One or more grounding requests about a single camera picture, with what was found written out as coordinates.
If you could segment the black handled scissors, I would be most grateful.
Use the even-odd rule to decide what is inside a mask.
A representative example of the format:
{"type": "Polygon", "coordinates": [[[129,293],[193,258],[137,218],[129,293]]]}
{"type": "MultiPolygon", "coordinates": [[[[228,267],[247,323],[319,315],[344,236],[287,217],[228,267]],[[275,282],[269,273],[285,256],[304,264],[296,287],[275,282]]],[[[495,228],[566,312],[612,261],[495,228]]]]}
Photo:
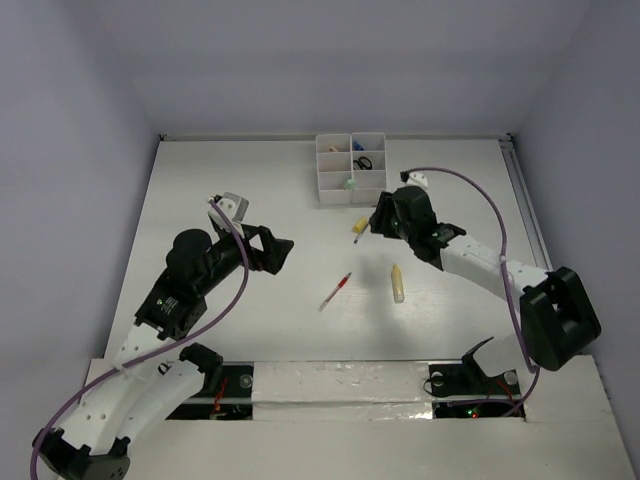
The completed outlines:
{"type": "Polygon", "coordinates": [[[373,163],[368,157],[360,156],[353,160],[353,167],[360,171],[371,171],[373,169],[373,163]]]}

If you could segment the yellow highlighter cap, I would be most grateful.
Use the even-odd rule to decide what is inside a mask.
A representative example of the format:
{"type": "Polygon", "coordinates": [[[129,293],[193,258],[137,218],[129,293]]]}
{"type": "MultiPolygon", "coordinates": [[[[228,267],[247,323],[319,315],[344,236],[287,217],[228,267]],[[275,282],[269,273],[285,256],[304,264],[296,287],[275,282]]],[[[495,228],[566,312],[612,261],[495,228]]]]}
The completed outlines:
{"type": "Polygon", "coordinates": [[[352,231],[354,233],[362,233],[368,225],[368,218],[362,217],[360,218],[353,226],[352,231]]]}

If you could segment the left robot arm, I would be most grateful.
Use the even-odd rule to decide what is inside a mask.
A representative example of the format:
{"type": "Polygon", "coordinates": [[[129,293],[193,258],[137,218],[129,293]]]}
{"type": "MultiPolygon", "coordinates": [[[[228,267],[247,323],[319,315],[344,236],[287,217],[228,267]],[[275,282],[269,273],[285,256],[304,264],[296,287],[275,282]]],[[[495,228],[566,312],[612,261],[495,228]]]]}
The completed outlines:
{"type": "Polygon", "coordinates": [[[264,226],[216,232],[217,241],[200,229],[175,237],[111,369],[74,394],[34,438],[30,477],[44,462],[62,479],[121,479],[134,443],[188,398],[220,390],[222,356],[194,340],[207,295],[238,268],[277,274],[294,243],[264,226]]]}

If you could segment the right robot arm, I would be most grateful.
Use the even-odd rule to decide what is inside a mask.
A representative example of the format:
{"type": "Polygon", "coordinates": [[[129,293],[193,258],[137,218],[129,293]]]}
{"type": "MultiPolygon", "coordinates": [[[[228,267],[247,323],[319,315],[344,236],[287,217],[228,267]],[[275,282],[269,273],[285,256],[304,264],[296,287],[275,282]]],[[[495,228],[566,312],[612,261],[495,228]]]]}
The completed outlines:
{"type": "Polygon", "coordinates": [[[404,241],[421,261],[464,278],[504,300],[515,342],[529,369],[557,371],[602,333],[579,275],[547,271],[506,258],[466,230],[437,220],[418,186],[383,192],[370,217],[371,232],[404,241]]]}

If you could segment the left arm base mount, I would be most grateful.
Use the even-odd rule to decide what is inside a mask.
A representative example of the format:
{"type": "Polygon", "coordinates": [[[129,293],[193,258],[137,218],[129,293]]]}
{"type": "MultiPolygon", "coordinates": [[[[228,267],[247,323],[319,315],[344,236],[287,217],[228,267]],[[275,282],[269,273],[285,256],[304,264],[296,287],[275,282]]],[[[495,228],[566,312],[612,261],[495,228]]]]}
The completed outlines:
{"type": "Polygon", "coordinates": [[[203,388],[179,405],[167,420],[238,421],[253,418],[254,365],[225,364],[218,386],[203,388]]]}

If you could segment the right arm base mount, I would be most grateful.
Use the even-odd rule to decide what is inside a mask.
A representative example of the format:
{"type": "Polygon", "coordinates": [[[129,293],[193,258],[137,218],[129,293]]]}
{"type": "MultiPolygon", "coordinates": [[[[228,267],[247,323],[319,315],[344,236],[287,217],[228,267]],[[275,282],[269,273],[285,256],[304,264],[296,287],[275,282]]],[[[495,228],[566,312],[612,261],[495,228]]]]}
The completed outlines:
{"type": "Polygon", "coordinates": [[[422,389],[432,399],[436,419],[478,419],[502,416],[524,418],[524,408],[512,408],[521,400],[514,370],[488,377],[478,365],[476,352],[492,340],[480,342],[457,362],[429,366],[422,389]]]}

